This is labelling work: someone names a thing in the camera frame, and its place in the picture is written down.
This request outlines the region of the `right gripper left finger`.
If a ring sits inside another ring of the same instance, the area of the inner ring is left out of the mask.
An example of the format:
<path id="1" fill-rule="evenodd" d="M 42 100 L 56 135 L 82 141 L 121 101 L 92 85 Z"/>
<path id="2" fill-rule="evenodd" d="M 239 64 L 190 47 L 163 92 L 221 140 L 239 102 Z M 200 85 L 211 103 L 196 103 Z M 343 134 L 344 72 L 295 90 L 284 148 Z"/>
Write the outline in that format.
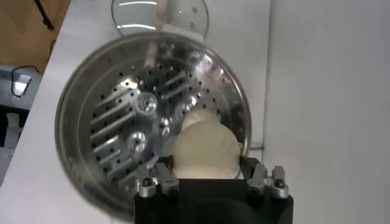
<path id="1" fill-rule="evenodd" d="M 141 198 L 151 198 L 157 194 L 157 186 L 160 193 L 167 198 L 176 198 L 179 194 L 179 179 L 173 172 L 173 156 L 160 157 L 152 168 L 147 165 L 139 165 L 136 170 L 138 182 L 138 195 Z"/>

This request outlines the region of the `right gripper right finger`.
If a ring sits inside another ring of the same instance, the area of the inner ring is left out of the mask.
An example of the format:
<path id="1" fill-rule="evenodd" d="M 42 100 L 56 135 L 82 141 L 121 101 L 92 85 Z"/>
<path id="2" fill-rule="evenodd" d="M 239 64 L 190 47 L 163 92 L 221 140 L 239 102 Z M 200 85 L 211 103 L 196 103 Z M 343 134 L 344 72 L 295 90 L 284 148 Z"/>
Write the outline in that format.
<path id="1" fill-rule="evenodd" d="M 283 166 L 275 166 L 268 175 L 268 170 L 258 159 L 240 156 L 240 169 L 254 197 L 261 197 L 270 189 L 273 198 L 288 198 L 289 187 L 286 184 L 286 172 Z"/>

